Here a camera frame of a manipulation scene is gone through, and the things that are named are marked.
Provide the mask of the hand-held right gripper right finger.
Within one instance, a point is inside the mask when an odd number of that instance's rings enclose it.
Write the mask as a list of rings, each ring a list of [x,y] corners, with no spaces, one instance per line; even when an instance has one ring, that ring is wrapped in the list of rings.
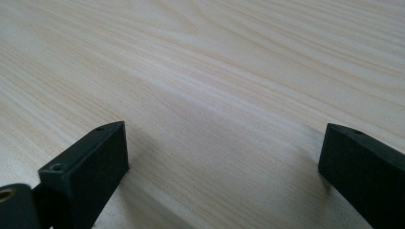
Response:
[[[405,155],[360,131],[328,124],[318,172],[373,229],[405,229]]]

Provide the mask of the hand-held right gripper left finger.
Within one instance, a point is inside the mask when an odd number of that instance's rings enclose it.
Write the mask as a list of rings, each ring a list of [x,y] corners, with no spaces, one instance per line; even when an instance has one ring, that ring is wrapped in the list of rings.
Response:
[[[38,171],[46,224],[91,229],[128,170],[125,123],[93,129]]]

